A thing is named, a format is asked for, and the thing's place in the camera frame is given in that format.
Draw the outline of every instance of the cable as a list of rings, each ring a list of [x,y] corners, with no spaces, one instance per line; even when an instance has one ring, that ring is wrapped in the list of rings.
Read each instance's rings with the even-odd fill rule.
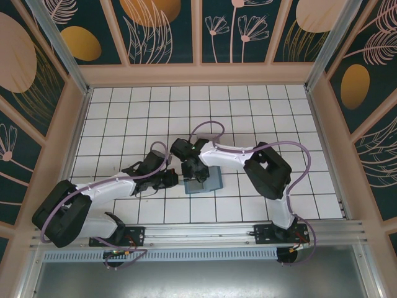
[[[225,133],[225,126],[223,126],[222,123],[218,122],[218,121],[214,121],[214,120],[209,120],[209,121],[205,121],[201,124],[198,124],[198,126],[196,126],[196,128],[193,129],[193,131],[191,132],[191,134],[189,135],[189,139],[188,141],[190,141],[194,135],[194,133],[196,132],[197,129],[199,129],[201,126],[205,125],[205,124],[210,124],[210,123],[214,123],[214,124],[218,124],[221,128],[222,128],[222,132],[219,133],[213,140],[212,140],[212,144],[215,147],[216,150],[219,151],[223,151],[223,152],[227,152],[227,153],[237,153],[237,154],[250,154],[250,153],[254,153],[256,151],[260,151],[266,148],[270,148],[272,146],[276,146],[276,145],[294,145],[297,146],[299,148],[301,148],[305,153],[306,156],[308,158],[308,164],[306,166],[305,171],[303,172],[303,174],[297,179],[295,180],[291,185],[288,186],[287,191],[285,192],[286,198],[287,198],[287,206],[288,206],[288,211],[294,216],[296,217],[298,220],[301,220],[302,222],[304,222],[309,229],[311,230],[312,234],[313,234],[313,250],[311,251],[310,255],[305,258],[303,261],[299,261],[296,263],[282,263],[282,264],[287,264],[287,265],[298,265],[298,264],[303,264],[305,262],[307,262],[308,260],[311,259],[311,257],[314,255],[314,252],[316,251],[316,247],[317,247],[317,237],[316,237],[316,233],[314,232],[314,228],[311,226],[311,224],[303,219],[302,217],[300,217],[298,214],[294,213],[294,211],[292,210],[291,207],[291,202],[290,202],[290,193],[291,190],[309,173],[309,169],[311,166],[311,156],[310,156],[310,152],[309,150],[303,146],[300,143],[294,142],[294,141],[281,141],[281,142],[274,142],[274,143],[270,143],[267,145],[263,145],[263,146],[259,146],[257,148],[253,148],[253,149],[247,149],[247,150],[232,150],[232,149],[227,149],[227,148],[222,148],[219,144],[215,143],[217,140],[219,140],[219,138]]]
[[[150,176],[156,174],[157,172],[161,171],[161,168],[166,164],[166,162],[167,162],[167,160],[168,160],[168,155],[169,155],[169,153],[168,153],[168,147],[167,147],[163,142],[156,141],[156,142],[154,142],[153,144],[151,144],[150,150],[152,150],[152,148],[153,148],[153,146],[154,146],[155,144],[160,144],[160,145],[162,145],[162,146],[164,147],[165,151],[166,151],[163,162],[161,163],[161,165],[160,165],[156,170],[154,170],[153,172],[151,172],[151,173],[149,173],[149,174],[142,175],[142,176],[135,176],[135,177],[116,177],[116,178],[105,179],[105,180],[102,180],[102,181],[99,181],[99,182],[96,182],[96,183],[92,183],[92,184],[90,184],[90,185],[88,185],[88,186],[86,186],[86,187],[83,187],[83,188],[81,188],[81,189],[78,189],[78,190],[72,192],[71,194],[67,195],[61,202],[59,202],[59,204],[54,208],[54,210],[52,210],[52,212],[50,213],[50,215],[48,216],[48,218],[47,218],[46,221],[44,222],[43,228],[42,228],[42,232],[41,232],[41,234],[40,234],[40,240],[41,240],[43,243],[51,243],[51,240],[46,240],[46,239],[45,239],[45,230],[47,229],[48,224],[51,222],[51,219],[54,217],[54,215],[62,208],[62,206],[63,206],[66,202],[68,202],[68,201],[69,201],[71,198],[73,198],[75,195],[77,195],[77,194],[79,194],[79,193],[81,193],[81,192],[83,192],[83,191],[91,190],[92,188],[95,188],[95,187],[97,187],[97,186],[103,185],[103,184],[105,184],[105,183],[114,182],[114,181],[115,181],[115,182],[119,182],[119,181],[130,181],[130,180],[134,180],[134,179],[144,179],[144,178],[150,177]],[[135,263],[139,258],[141,258],[142,256],[144,256],[144,255],[148,252],[148,250],[145,250],[145,249],[134,249],[134,250],[132,250],[132,249],[130,249],[130,248],[129,248],[129,249],[125,249],[125,248],[123,248],[123,247],[110,244],[109,242],[105,241],[105,240],[102,239],[102,238],[99,238],[99,237],[93,237],[93,238],[96,239],[97,241],[99,241],[99,242],[101,242],[101,243],[107,245],[107,246],[116,248],[117,250],[125,250],[125,251],[129,251],[129,252],[135,252],[135,251],[138,251],[138,252],[141,251],[141,252],[143,252],[142,254],[140,254],[139,256],[137,256],[134,260],[128,262],[126,265],[121,265],[120,267],[118,267],[118,268],[120,268],[120,269],[121,269],[121,268],[124,268],[124,267],[127,267],[127,266],[129,266],[129,265]]]

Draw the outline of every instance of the white tiled floor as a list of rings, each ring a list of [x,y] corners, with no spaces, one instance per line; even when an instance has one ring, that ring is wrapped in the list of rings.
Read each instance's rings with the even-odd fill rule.
[[[292,191],[292,207],[307,219],[342,218],[316,126],[303,86],[182,86],[95,89],[87,113],[71,180],[86,183],[111,176],[143,160],[150,145],[161,140],[170,147],[187,138],[198,124],[216,120],[226,127],[221,143],[241,147],[259,142],[292,140],[312,157],[310,174]],[[198,133],[219,133],[207,125]],[[293,169],[296,180],[306,158],[296,147],[275,147]],[[173,158],[170,168],[181,174]],[[100,207],[126,224],[178,224],[270,220],[267,199],[259,196],[245,173],[222,168],[224,188],[189,196],[183,186],[147,190]]]

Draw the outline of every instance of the flower illustration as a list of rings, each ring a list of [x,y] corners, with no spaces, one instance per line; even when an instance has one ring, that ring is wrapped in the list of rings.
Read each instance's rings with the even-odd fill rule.
[[[206,17],[205,25],[207,25],[207,29],[211,35],[212,52],[213,52],[213,57],[215,59],[215,63],[218,63],[218,60],[216,59],[215,45],[213,43],[213,37],[218,34],[224,34],[224,33],[229,32],[229,26],[227,26],[225,16],[214,17],[213,19],[211,17]]]
[[[12,160],[12,151],[14,150],[17,141],[18,130],[10,125],[7,133],[6,126],[0,124],[0,157],[3,161]]]
[[[269,31],[266,30],[266,17],[251,17],[247,23],[247,16],[238,18],[238,29],[243,41],[243,49],[241,51],[241,62],[244,62],[244,48],[246,42],[262,40],[269,37]]]
[[[231,0],[234,7],[240,8],[244,6],[260,6],[272,3],[273,0]]]

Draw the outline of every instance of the black bracket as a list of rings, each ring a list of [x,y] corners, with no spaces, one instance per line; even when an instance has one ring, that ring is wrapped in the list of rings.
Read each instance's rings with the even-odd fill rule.
[[[277,228],[274,224],[255,225],[254,231],[249,232],[255,237],[256,244],[294,244],[310,242],[308,227],[304,223],[296,223],[288,230]]]
[[[145,241],[145,227],[125,227],[124,235],[119,242],[113,241],[112,239],[106,239],[106,241],[117,246],[134,247],[134,244],[131,244],[130,238],[132,238],[136,246],[143,246],[143,242]],[[105,246],[93,238],[89,239],[88,245],[91,247]]]

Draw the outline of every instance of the purple cable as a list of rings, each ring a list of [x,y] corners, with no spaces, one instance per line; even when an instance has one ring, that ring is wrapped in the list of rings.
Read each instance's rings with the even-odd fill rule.
[[[51,240],[46,240],[45,239],[45,230],[48,227],[48,224],[50,223],[50,221],[52,220],[52,218],[54,217],[54,215],[58,212],[58,210],[60,210],[62,208],[62,206],[68,201],[70,200],[72,197],[74,197],[75,195],[79,194],[80,192],[83,191],[87,191],[90,190],[94,187],[100,186],[102,184],[105,183],[109,183],[109,182],[113,182],[113,181],[129,181],[129,180],[135,180],[135,179],[144,179],[147,177],[150,177],[154,174],[156,174],[157,172],[159,172],[161,170],[161,168],[166,164],[167,160],[168,160],[168,147],[163,143],[163,142],[154,142],[151,147],[150,150],[152,150],[153,146],[155,144],[160,144],[164,147],[165,151],[166,151],[166,156],[164,157],[163,162],[161,163],[161,166],[159,166],[156,170],[154,170],[153,172],[146,174],[146,175],[142,175],[142,176],[135,176],[135,177],[117,177],[117,178],[109,178],[109,179],[105,179],[96,183],[92,183],[89,186],[83,187],[82,189],[78,189],[77,191],[72,192],[71,194],[67,195],[61,202],[59,202],[59,204],[54,208],[54,210],[52,210],[52,212],[50,213],[50,215],[48,216],[47,220],[45,221],[43,228],[42,228],[42,232],[40,234],[40,239],[43,243],[51,243]],[[94,237],[96,240],[98,240],[99,242],[111,246],[113,248],[116,248],[118,250],[126,250],[125,248],[122,248],[120,246],[115,246],[115,245],[111,245],[110,243],[106,242],[105,240],[99,238],[99,237]],[[131,249],[127,249],[130,252],[134,252],[134,251],[143,251],[143,253],[141,255],[139,255],[138,257],[136,257],[134,260],[132,260],[131,262],[128,263],[128,266],[132,263],[134,263],[137,259],[141,258],[145,253],[147,253],[147,250],[142,250],[142,249],[138,249],[138,250],[131,250]]]
[[[216,150],[219,150],[219,151],[223,151],[223,152],[227,152],[227,153],[237,153],[237,154],[241,154],[241,153],[242,154],[245,154],[245,153],[250,154],[250,153],[254,153],[254,152],[259,151],[259,150],[263,150],[263,149],[266,149],[266,148],[269,148],[269,147],[272,147],[272,146],[276,146],[276,145],[294,145],[294,146],[298,146],[299,148],[301,148],[306,153],[306,156],[308,157],[308,165],[307,165],[305,171],[303,172],[303,174],[297,180],[295,180],[291,185],[288,186],[287,191],[285,192],[285,195],[287,197],[288,211],[294,217],[296,217],[298,220],[303,221],[310,228],[310,230],[311,230],[311,232],[313,234],[313,249],[312,249],[310,255],[307,258],[305,258],[303,261],[299,261],[299,262],[296,262],[296,263],[282,263],[282,264],[298,265],[298,264],[303,264],[303,263],[307,262],[308,260],[310,260],[311,257],[314,255],[314,252],[315,252],[316,247],[317,247],[316,233],[314,232],[313,227],[311,226],[311,224],[307,220],[301,218],[299,215],[294,213],[294,211],[292,210],[291,201],[290,201],[290,193],[291,193],[292,188],[294,188],[309,173],[309,169],[310,169],[310,166],[311,166],[311,156],[310,156],[309,150],[305,146],[303,146],[302,144],[294,142],[294,141],[274,142],[274,143],[263,145],[263,146],[260,146],[260,147],[257,147],[257,148],[244,150],[244,151],[222,148],[222,147],[219,146],[219,144],[216,144],[215,141],[219,140],[219,138],[225,133],[225,126],[223,126],[222,123],[220,123],[218,121],[214,121],[214,120],[209,120],[209,121],[205,121],[205,122],[203,122],[201,124],[198,124],[198,126],[196,126],[196,128],[194,128],[192,133],[190,134],[189,141],[192,139],[194,133],[196,132],[197,129],[199,129],[199,127],[201,127],[201,126],[203,126],[205,124],[210,124],[210,123],[218,124],[222,128],[222,132],[219,133],[212,140],[213,146],[215,147]]]

